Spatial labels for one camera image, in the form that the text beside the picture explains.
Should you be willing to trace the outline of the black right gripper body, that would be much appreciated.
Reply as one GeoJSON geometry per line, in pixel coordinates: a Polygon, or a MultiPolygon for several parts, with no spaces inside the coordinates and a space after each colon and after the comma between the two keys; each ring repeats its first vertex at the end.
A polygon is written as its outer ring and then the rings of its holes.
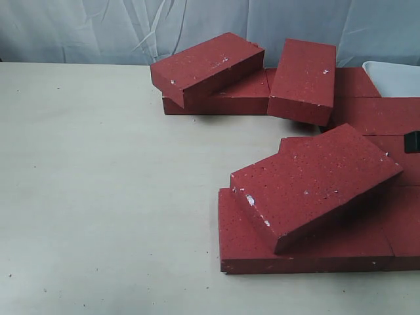
{"type": "Polygon", "coordinates": [[[412,131],[404,135],[404,152],[406,154],[420,152],[420,131],[412,131]]]}

